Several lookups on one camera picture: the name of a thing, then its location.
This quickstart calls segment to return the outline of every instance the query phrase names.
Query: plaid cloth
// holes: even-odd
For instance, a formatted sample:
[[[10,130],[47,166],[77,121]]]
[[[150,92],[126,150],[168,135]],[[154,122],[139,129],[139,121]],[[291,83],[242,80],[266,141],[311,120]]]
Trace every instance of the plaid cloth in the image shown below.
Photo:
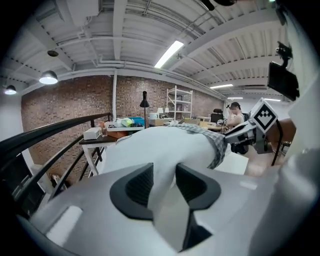
[[[216,155],[211,164],[208,166],[208,168],[214,169],[215,167],[220,165],[224,160],[227,149],[227,143],[225,142],[225,136],[223,134],[203,129],[202,127],[196,124],[189,123],[171,124],[168,127],[177,127],[183,130],[187,130],[188,132],[193,134],[203,134],[209,139],[211,145],[216,149]]]

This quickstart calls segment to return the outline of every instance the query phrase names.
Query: black desk lamp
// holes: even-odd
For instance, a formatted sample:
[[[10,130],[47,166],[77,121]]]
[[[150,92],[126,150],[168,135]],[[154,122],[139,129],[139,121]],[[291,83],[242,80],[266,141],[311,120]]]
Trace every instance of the black desk lamp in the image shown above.
[[[144,129],[146,129],[146,108],[149,108],[149,102],[147,101],[147,92],[145,90],[142,92],[142,97],[140,107],[144,108]]]

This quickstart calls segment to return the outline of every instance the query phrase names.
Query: red brick wall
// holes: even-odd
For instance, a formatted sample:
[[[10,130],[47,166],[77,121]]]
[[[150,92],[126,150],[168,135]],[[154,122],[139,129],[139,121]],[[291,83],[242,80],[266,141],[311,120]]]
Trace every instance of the red brick wall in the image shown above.
[[[147,91],[150,107],[146,113],[166,107],[167,89],[174,84],[141,77],[118,76],[116,88],[117,117],[143,117],[144,109],[139,107],[142,92]],[[112,112],[113,77],[87,76],[61,81],[56,85],[43,86],[24,96],[21,101],[23,130],[30,131],[40,126],[76,117]],[[222,108],[223,102],[199,91],[193,91],[192,116],[208,116],[215,108]],[[43,165],[63,146],[70,143],[90,127],[89,123],[75,126],[47,138],[30,148],[35,164]],[[74,146],[50,169],[52,174],[62,175],[81,151]],[[68,181],[75,182],[85,164],[85,158],[76,165]]]

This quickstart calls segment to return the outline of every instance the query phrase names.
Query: ceiling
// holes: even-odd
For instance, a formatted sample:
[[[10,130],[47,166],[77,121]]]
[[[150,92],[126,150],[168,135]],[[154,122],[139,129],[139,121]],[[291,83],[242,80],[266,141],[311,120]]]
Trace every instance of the ceiling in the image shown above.
[[[275,3],[211,2],[213,11],[199,0],[45,0],[17,33],[0,80],[24,94],[43,86],[38,79],[46,70],[65,80],[117,69],[118,75],[168,81],[220,99],[280,99],[266,86],[269,63],[282,63],[277,41],[288,45]],[[175,40],[183,48],[154,68]],[[50,57],[48,50],[59,55]],[[210,89],[224,84],[233,87]]]

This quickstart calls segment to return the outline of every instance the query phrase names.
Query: blue container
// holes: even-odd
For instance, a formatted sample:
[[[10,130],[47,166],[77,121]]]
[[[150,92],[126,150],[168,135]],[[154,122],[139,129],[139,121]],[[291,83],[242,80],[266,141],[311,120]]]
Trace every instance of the blue container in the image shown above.
[[[145,125],[145,119],[142,117],[129,117],[131,120],[133,120],[134,124],[142,124]]]

